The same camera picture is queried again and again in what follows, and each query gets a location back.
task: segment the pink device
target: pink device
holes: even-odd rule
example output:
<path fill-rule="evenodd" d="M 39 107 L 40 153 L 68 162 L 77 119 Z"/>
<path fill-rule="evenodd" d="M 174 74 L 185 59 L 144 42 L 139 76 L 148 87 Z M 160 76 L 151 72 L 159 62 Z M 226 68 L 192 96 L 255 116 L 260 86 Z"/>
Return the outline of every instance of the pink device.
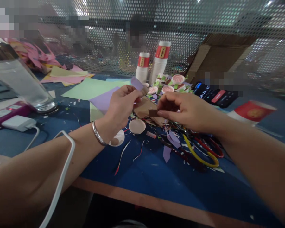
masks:
<path fill-rule="evenodd" d="M 32 112 L 32 109 L 23 101 L 18 101 L 13 105 L 6 107 L 5 109 L 0 110 L 0 127 L 1 124 L 12 118 L 13 116 L 28 116 Z"/>

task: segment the light green paper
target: light green paper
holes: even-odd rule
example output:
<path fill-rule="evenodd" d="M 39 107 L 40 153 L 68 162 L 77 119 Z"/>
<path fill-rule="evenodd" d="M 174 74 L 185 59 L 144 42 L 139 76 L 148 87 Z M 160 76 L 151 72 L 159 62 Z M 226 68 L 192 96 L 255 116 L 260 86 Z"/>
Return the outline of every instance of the light green paper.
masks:
<path fill-rule="evenodd" d="M 90 102 L 90 122 L 100 119 L 104 115 Z"/>
<path fill-rule="evenodd" d="M 105 92 L 108 92 L 117 86 L 122 87 L 123 85 L 129 84 L 129 81 L 102 81 L 86 78 L 82 83 L 78 84 L 61 96 L 81 100 L 90 100 Z"/>

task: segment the person's left hand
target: person's left hand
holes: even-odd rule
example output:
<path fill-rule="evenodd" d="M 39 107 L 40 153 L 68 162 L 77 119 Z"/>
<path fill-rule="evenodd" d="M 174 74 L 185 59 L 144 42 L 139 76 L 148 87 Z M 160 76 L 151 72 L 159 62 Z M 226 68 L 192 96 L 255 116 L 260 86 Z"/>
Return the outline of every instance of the person's left hand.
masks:
<path fill-rule="evenodd" d="M 114 120 L 119 129 L 124 128 L 128 123 L 134 102 L 140 102 L 142 96 L 143 93 L 134 86 L 122 86 L 113 93 L 105 117 Z"/>

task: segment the table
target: table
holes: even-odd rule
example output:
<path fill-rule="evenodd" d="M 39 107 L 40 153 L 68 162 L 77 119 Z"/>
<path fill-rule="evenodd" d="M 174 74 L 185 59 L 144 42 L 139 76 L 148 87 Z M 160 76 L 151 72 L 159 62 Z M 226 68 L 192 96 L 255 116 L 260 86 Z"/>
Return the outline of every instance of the table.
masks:
<path fill-rule="evenodd" d="M 37 74 L 37 77 L 41 79 L 43 75 Z M 105 80 L 107 77 L 110 76 L 95 75 L 94 79 Z M 61 130 L 70 132 L 78 128 L 77 117 L 81 125 L 90 121 L 88 101 L 78 102 L 60 96 L 73 86 L 64 87 L 61 83 L 43 85 L 48 91 L 55 90 L 56 99 L 62 103 L 59 111 L 48 118 L 37 114 L 29 116 L 36 119 L 41 130 L 33 146 L 51 140 Z M 248 97 L 237 99 L 228 110 L 233 110 L 251 98 L 279 109 L 263 120 L 262 126 L 283 135 L 279 139 L 285 143 L 285 118 L 281 118 L 281 115 L 285 117 L 284 101 L 256 91 Z M 0 130 L 0 154 L 16 156 L 24 151 L 34 134 L 34 129 L 24 133 Z M 119 172 L 114 176 L 121 151 L 130 139 L 132 141 L 124 152 Z M 149 142 L 145 142 L 141 156 L 133 162 L 144 139 Z M 219 160 L 225 173 L 209 170 L 201 174 L 184 164 L 174 153 L 171 153 L 171 159 L 165 163 L 162 151 L 163 145 L 145 134 L 126 135 L 125 142 L 120 147 L 106 147 L 73 185 L 210 226 L 282 226 L 231 161 Z"/>

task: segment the wooden table edge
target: wooden table edge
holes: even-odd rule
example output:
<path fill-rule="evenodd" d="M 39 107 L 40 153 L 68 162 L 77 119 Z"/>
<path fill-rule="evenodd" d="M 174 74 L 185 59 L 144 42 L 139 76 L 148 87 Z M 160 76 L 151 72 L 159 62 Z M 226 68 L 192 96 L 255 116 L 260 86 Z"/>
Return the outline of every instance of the wooden table edge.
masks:
<path fill-rule="evenodd" d="M 124 202 L 132 203 L 212 227 L 261 227 L 259 225 L 243 222 L 235 218 L 207 212 L 194 207 L 159 199 L 124 188 L 89 180 L 83 177 L 78 177 L 74 181 L 73 186 L 116 200 L 122 200 Z"/>

